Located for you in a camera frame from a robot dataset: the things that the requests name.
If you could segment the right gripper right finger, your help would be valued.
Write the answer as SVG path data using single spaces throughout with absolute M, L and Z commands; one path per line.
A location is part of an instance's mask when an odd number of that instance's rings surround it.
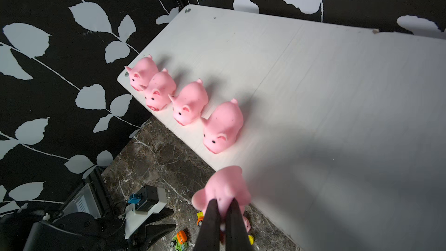
M 236 199 L 233 199 L 225 218 L 225 250 L 253 251 Z

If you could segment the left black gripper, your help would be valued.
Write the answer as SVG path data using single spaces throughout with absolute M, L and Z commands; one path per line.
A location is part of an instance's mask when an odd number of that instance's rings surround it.
M 162 208 L 152 213 L 139 228 L 139 247 L 151 248 L 159 239 L 174 231 L 176 224 L 150 225 L 174 214 Z M 55 222 L 34 223 L 24 246 L 26 251 L 130 251 L 125 239 L 122 217 L 94 218 L 87 213 L 71 213 Z

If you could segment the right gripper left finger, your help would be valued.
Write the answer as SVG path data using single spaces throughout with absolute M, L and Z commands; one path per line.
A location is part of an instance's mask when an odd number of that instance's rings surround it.
M 216 199 L 212 199 L 204 214 L 203 224 L 193 251 L 219 251 L 221 217 Z

